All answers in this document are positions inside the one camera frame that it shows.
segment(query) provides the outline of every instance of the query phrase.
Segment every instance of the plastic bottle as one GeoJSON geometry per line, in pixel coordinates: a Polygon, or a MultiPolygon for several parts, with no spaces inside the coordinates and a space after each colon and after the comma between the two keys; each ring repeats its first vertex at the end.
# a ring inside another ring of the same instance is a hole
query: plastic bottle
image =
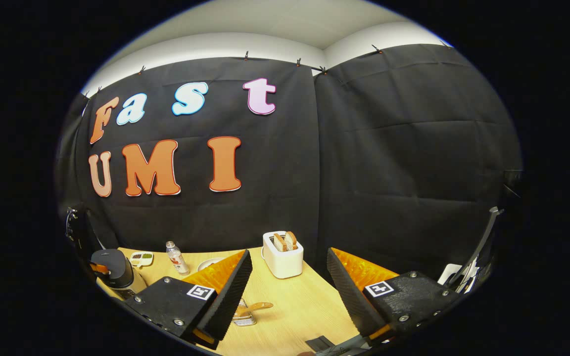
{"type": "Polygon", "coordinates": [[[190,268],[186,262],[184,262],[184,257],[182,257],[182,252],[175,245],[173,241],[167,241],[167,255],[170,261],[173,262],[173,267],[176,269],[177,273],[181,275],[190,274],[190,268]]]}

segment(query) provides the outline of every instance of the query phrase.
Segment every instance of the white wall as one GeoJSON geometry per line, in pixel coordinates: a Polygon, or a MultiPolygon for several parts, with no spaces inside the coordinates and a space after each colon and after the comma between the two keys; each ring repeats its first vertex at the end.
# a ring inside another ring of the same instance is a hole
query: white wall
{"type": "Polygon", "coordinates": [[[199,58],[243,57],[246,50],[253,58],[278,59],[310,67],[331,68],[351,58],[361,56],[377,48],[411,45],[417,43],[442,45],[430,31],[412,22],[385,23],[360,30],[330,45],[325,50],[287,39],[242,32],[220,32],[176,38],[120,58],[96,72],[81,93],[95,94],[98,87],[106,87],[120,79],[146,68],[199,58]]]}

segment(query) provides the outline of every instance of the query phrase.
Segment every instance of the bread slice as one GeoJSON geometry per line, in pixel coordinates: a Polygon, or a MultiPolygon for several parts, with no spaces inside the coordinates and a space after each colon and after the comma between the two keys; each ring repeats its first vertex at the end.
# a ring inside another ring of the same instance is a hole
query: bread slice
{"type": "Polygon", "coordinates": [[[285,245],[285,241],[283,241],[281,235],[274,234],[274,246],[276,246],[276,250],[280,252],[287,251],[287,245],[285,245]]]}
{"type": "Polygon", "coordinates": [[[296,250],[298,246],[296,246],[296,236],[291,231],[285,232],[285,245],[287,246],[288,251],[296,250]]]}

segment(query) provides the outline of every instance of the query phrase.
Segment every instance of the white plate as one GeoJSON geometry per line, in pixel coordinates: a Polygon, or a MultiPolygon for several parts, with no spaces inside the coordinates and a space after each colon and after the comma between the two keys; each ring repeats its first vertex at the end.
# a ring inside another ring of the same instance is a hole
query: white plate
{"type": "Polygon", "coordinates": [[[212,264],[215,264],[215,263],[217,263],[223,259],[225,259],[225,258],[224,257],[215,257],[214,259],[209,259],[209,260],[203,261],[199,264],[199,266],[197,266],[197,272],[199,272],[200,270],[202,270],[202,269],[204,269],[204,268],[206,268],[212,264]]]}

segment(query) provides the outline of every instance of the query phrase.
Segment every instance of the wooden spoon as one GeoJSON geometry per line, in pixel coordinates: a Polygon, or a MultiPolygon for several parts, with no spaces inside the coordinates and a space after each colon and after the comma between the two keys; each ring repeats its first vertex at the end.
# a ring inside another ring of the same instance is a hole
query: wooden spoon
{"type": "Polygon", "coordinates": [[[260,309],[267,309],[267,308],[271,308],[273,306],[274,306],[274,304],[271,304],[271,303],[259,302],[259,303],[254,303],[247,308],[239,307],[239,308],[237,308],[237,312],[235,313],[235,317],[246,317],[252,311],[259,311],[260,309]]]}

